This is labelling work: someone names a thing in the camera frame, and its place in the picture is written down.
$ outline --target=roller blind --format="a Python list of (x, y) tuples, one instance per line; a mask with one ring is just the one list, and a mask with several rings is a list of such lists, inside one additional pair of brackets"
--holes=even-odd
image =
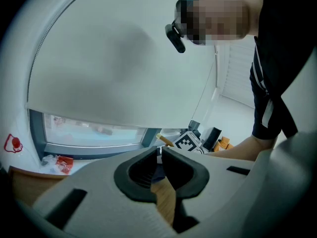
[(202, 96), (213, 47), (165, 35), (177, 0), (76, 0), (43, 41), (28, 108), (114, 125), (185, 128)]
[(231, 42), (226, 81), (222, 95), (254, 108), (250, 69), (254, 57), (254, 38)]

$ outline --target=black slot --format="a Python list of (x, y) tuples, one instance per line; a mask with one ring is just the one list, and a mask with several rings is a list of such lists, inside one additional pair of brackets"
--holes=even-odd
[(242, 174), (245, 176), (247, 176), (250, 172), (250, 169), (243, 169), (243, 168), (234, 167), (234, 166), (230, 166), (229, 168), (227, 168), (227, 170), (238, 173), (238, 174)]
[(210, 151), (213, 148), (214, 144), (217, 142), (220, 134), (221, 134), (221, 130), (214, 127), (208, 139), (203, 144), (203, 147), (205, 147), (206, 149)]
[(46, 220), (59, 229), (63, 229), (87, 192), (73, 189), (46, 217)]
[(182, 203), (182, 199), (178, 198), (176, 200), (176, 206), (175, 206), (175, 216), (174, 216), (174, 222), (173, 222), (174, 230), (180, 234), (194, 227), (198, 223), (199, 221), (196, 220), (194, 217), (187, 216), (187, 213)]
[(156, 203), (151, 193), (153, 174), (157, 168), (158, 149), (152, 147), (138, 156), (121, 163), (114, 172), (114, 182), (130, 199)]
[(202, 164), (175, 152), (172, 147), (162, 148), (162, 163), (177, 198), (198, 196), (209, 181), (209, 172)]

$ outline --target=red sticker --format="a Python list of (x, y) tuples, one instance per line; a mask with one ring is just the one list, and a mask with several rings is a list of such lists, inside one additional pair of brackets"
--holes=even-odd
[(8, 138), (5, 141), (4, 149), (8, 153), (18, 153), (21, 152), (23, 145), (20, 142), (20, 139), (9, 134)]

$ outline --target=white wall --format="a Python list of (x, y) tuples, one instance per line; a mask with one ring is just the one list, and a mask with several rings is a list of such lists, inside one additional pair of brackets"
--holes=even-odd
[(204, 92), (200, 98), (192, 120), (203, 123), (208, 111), (212, 109), (214, 105), (214, 95), (216, 92), (216, 75), (216, 62), (214, 61), (205, 85)]
[[(220, 137), (230, 138), (232, 145), (237, 145), (251, 136), (254, 124), (254, 109), (222, 95), (214, 106), (209, 119), (201, 124), (198, 130), (201, 139), (206, 139), (213, 127), (222, 130)], [(276, 145), (286, 139), (283, 132), (278, 136)]]

